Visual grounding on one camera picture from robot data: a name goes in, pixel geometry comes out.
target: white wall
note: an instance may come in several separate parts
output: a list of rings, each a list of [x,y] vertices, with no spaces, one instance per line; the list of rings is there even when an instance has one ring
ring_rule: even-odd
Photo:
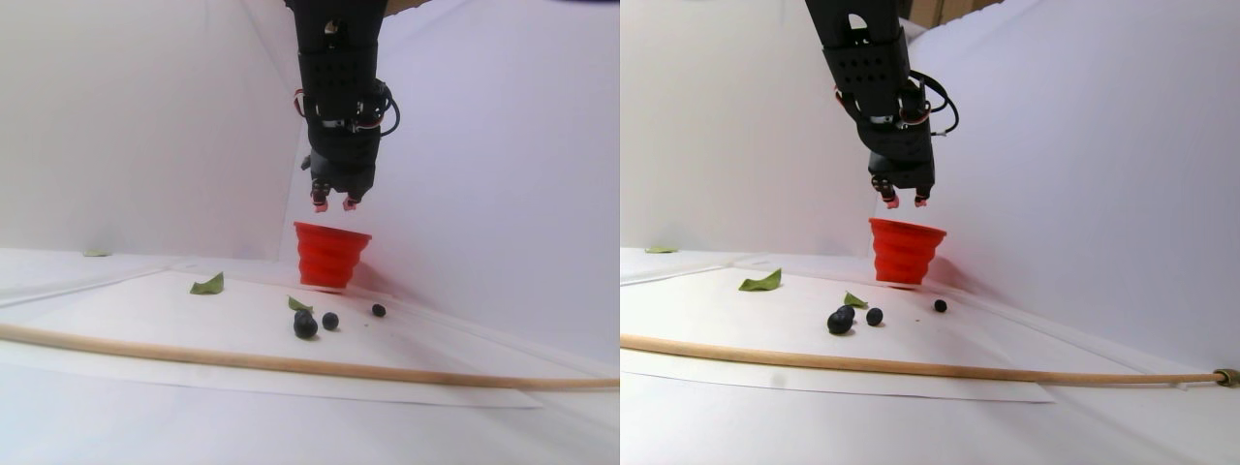
[[[370,233],[355,283],[616,363],[619,6],[436,0],[383,27],[403,119],[374,188],[315,215],[294,172],[281,259],[293,221]]]
[[[1013,4],[1032,6],[918,40],[962,122],[936,140],[930,207],[878,213],[947,231],[932,278],[1185,365],[1240,365],[1240,10]],[[951,46],[992,21],[1007,24]]]
[[[621,244],[864,254],[869,150],[800,0],[621,11]]]
[[[0,2],[0,247],[274,259],[299,119],[249,4]]]

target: white sheet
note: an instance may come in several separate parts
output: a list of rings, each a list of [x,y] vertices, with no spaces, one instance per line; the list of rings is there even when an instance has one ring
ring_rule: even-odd
[[[759,257],[733,252],[680,250],[675,253],[646,253],[640,248],[620,249],[620,285],[718,269],[732,262]]]
[[[1013,368],[998,345],[968,320],[968,311],[934,311],[936,296],[789,274],[774,291],[737,290],[745,278],[759,279],[765,274],[729,268],[624,286],[621,331],[769,351]],[[842,304],[846,290],[882,308],[883,325],[866,325],[864,312],[858,311],[857,324],[847,335],[830,335],[826,319]],[[630,351],[622,355],[621,370],[769,388],[1053,402],[1034,383],[740,366]]]
[[[125,341],[177,345],[283,357],[366,363],[414,370],[518,376],[484,371],[466,363],[505,360],[508,348],[388,308],[383,319],[370,314],[368,301],[340,295],[224,280],[224,293],[191,295],[200,275],[165,272],[89,291],[76,299],[50,299],[11,306],[0,321],[31,327]],[[320,326],[316,340],[293,334],[288,295],[314,305],[319,319],[340,315],[339,331]],[[258,370],[198,366],[112,357],[30,345],[0,342],[0,363],[118,379],[205,388],[269,392],[366,401],[445,405],[534,408],[541,404],[515,389],[463,388],[433,384],[275,373]],[[523,376],[547,376],[547,371]]]

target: wooden dowel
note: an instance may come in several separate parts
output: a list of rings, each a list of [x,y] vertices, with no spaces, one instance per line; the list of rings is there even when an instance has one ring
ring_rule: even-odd
[[[1044,371],[962,367],[955,365],[897,362],[889,360],[835,357],[825,355],[790,353],[760,351],[753,348],[738,348],[725,346],[712,346],[704,343],[672,341],[666,339],[620,335],[620,347],[677,355],[694,358],[722,360],[742,363],[777,365],[785,367],[826,368],[862,371],[874,373],[894,374],[920,374],[939,376],[950,378],[972,379],[997,379],[997,381],[1027,381],[1035,383],[1061,383],[1061,384],[1156,384],[1156,383],[1194,383],[1215,382],[1219,384],[1231,383],[1223,370],[1208,374],[1094,374],[1094,373],[1058,373]]]
[[[619,378],[517,378],[503,376],[444,373],[377,367],[370,365],[223,352],[205,348],[164,346],[157,343],[117,341],[6,324],[0,324],[0,340],[122,357],[151,358],[169,362],[216,365],[222,367],[268,370],[305,374],[341,376],[362,379],[399,381],[407,383],[531,391],[610,388],[620,386]]]
[[[387,17],[408,9],[415,9],[428,1],[430,0],[388,0],[387,10],[383,11],[383,16]]]

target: red cup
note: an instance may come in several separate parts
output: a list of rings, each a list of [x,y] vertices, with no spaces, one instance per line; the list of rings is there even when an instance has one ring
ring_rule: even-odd
[[[888,283],[920,285],[935,248],[947,236],[942,229],[880,218],[869,218],[869,228],[877,279]]]
[[[293,227],[298,231],[301,284],[340,289],[348,285],[371,236],[301,222],[293,222]]]

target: wire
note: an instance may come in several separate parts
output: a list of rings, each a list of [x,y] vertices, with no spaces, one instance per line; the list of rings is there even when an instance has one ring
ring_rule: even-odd
[[[936,107],[936,108],[934,108],[934,109],[931,109],[930,113],[936,113],[936,112],[944,109],[944,107],[951,107],[951,114],[955,118],[955,122],[951,123],[950,128],[944,129],[942,131],[930,133],[930,135],[947,135],[947,133],[951,133],[952,130],[955,130],[956,126],[960,125],[960,110],[956,108],[956,102],[952,102],[951,97],[947,97],[947,89],[945,89],[942,87],[942,84],[940,84],[934,78],[931,78],[929,76],[925,76],[925,74],[923,74],[920,72],[910,69],[909,71],[909,76],[911,76],[911,77],[921,81],[926,87],[929,87],[931,91],[934,91],[936,94],[939,94],[939,97],[942,97],[942,104],[939,105],[939,107]]]
[[[305,118],[306,114],[304,112],[301,112],[301,95],[303,94],[305,94],[305,92],[303,92],[301,89],[298,89],[298,92],[293,93],[293,108],[295,108],[298,110],[298,114],[300,114],[301,118]]]
[[[391,88],[388,88],[387,91],[384,91],[384,92],[383,92],[383,95],[386,95],[386,97],[387,97],[387,102],[388,102],[388,104],[391,104],[392,109],[393,109],[393,110],[396,110],[396,123],[394,123],[394,124],[392,124],[392,128],[389,128],[388,130],[386,130],[386,131],[383,131],[383,133],[379,133],[379,138],[382,138],[382,136],[384,136],[384,135],[388,135],[388,134],[392,134],[392,131],[394,131],[394,130],[396,130],[396,128],[399,128],[399,126],[401,126],[401,105],[397,105],[397,104],[396,104],[396,99],[394,99],[394,98],[392,98],[392,89],[391,89]],[[383,112],[384,112],[384,113],[387,113],[387,109],[388,109],[388,105],[384,105],[384,107],[383,107]]]
[[[925,123],[928,119],[930,119],[930,113],[934,113],[934,112],[930,112],[930,103],[928,102],[926,103],[926,113],[923,114],[920,119],[918,119],[915,122],[910,122],[910,120],[908,120],[908,119],[904,118],[904,109],[900,109],[900,120],[904,122],[904,124],[908,124],[910,126],[915,126],[915,125]]]

